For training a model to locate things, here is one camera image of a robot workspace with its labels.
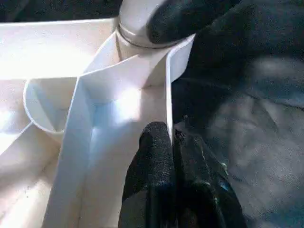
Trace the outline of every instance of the compartment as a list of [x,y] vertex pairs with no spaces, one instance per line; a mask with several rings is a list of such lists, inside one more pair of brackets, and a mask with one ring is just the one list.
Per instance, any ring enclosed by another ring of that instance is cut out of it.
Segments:
[[0,77],[79,76],[116,25],[116,18],[0,24]]
[[0,228],[38,228],[60,147],[28,119],[25,80],[1,80],[0,85]]
[[30,123],[23,108],[26,80],[0,80],[0,154]]
[[117,227],[126,171],[143,128],[164,121],[171,133],[171,82],[185,70],[192,42],[168,56],[169,49],[131,49],[132,57],[78,79],[44,228]]
[[99,48],[84,73],[102,70],[136,55],[139,55],[140,59],[148,59],[151,68],[154,68],[158,64],[160,57],[164,55],[163,53],[168,52],[169,49],[142,48],[132,45],[116,30]]
[[29,80],[24,89],[24,108],[30,120],[61,142],[76,78]]

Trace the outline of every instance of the dark cloth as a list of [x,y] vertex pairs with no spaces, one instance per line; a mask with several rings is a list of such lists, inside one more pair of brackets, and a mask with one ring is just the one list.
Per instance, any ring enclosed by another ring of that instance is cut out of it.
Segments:
[[117,17],[122,0],[0,0],[0,22]]
[[238,7],[197,35],[173,119],[227,164],[249,228],[303,228],[304,8]]
[[[281,6],[303,6],[302,0],[166,0],[164,3],[156,10],[155,14],[150,18],[147,28],[148,28],[148,37],[152,43],[162,44],[176,41],[182,38],[185,38],[191,34],[197,33],[199,30],[204,29],[206,26],[216,21],[218,24],[218,29],[227,29],[224,33],[221,33],[222,30],[213,32],[224,35],[225,33],[239,33],[239,42],[242,42],[244,35],[247,35],[248,32],[252,32],[252,27],[255,22],[259,22],[261,19],[266,23],[274,22],[272,17],[269,18],[259,18],[258,10],[263,8],[268,8],[271,6],[272,13],[277,12],[278,14],[282,13]],[[259,24],[258,31],[264,25]],[[267,39],[270,39],[269,33],[273,32],[271,30],[264,30]],[[281,30],[282,34],[286,33],[288,30]]]

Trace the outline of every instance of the finger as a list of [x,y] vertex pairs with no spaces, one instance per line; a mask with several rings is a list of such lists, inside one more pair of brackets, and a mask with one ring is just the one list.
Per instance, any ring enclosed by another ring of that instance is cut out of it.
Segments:
[[167,0],[147,25],[152,43],[163,44],[196,33],[239,0]]
[[175,171],[164,122],[148,124],[125,178],[119,228],[175,223]]

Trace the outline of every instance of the cylindrical compartment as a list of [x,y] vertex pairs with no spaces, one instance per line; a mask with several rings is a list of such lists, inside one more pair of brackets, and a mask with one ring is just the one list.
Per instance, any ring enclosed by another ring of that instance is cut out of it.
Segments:
[[27,81],[23,102],[30,120],[61,142],[76,78],[43,78]]

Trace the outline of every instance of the white plastic surface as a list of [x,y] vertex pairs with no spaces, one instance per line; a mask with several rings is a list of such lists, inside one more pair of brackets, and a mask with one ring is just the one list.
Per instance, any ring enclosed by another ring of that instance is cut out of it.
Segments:
[[79,76],[117,19],[0,24],[0,79]]
[[24,108],[30,120],[61,142],[76,78],[43,78],[27,81]]
[[[168,77],[176,79],[186,68],[192,41],[177,45],[168,58],[164,50],[138,54],[79,78],[44,228],[117,227],[124,179],[140,134],[152,121],[172,122]],[[171,63],[180,64],[180,70],[171,70]]]
[[0,228],[41,227],[60,149],[27,118],[24,85],[0,80]]
[[[0,154],[0,228],[116,227],[126,170],[137,152],[140,133],[152,121],[166,122],[172,132],[171,82],[186,68],[193,37],[172,48],[141,48],[130,44],[118,31],[113,33],[112,26],[97,21],[88,21],[87,25],[70,22],[77,26],[69,22],[46,23],[49,35],[67,33],[61,26],[61,31],[57,30],[57,25],[79,29],[88,26],[88,33],[71,35],[69,45],[73,40],[87,44],[89,38],[103,34],[94,39],[94,48],[83,46],[84,53],[89,49],[91,59],[81,62],[81,66],[74,63],[77,73],[75,68],[71,72],[68,68],[66,72],[50,69],[50,74],[44,69],[39,76],[36,69],[31,75],[27,68],[21,77],[37,78],[26,85],[24,80],[7,83],[10,93],[0,99],[0,108],[17,110],[17,121],[8,123],[18,123],[18,130]],[[30,47],[39,47],[46,37],[41,39],[43,33],[38,29],[39,38],[34,39],[38,25],[27,25],[22,30],[30,37],[25,41],[29,51]],[[107,30],[96,31],[98,27]],[[20,56],[23,51],[18,47],[23,41],[18,39],[19,33],[15,35],[5,33],[15,42],[6,44],[16,48]],[[0,50],[6,51],[2,57],[8,54],[6,45],[0,45]],[[26,61],[40,54],[34,49]],[[3,63],[5,59],[0,56],[0,65]],[[62,135],[57,159],[57,142]]]

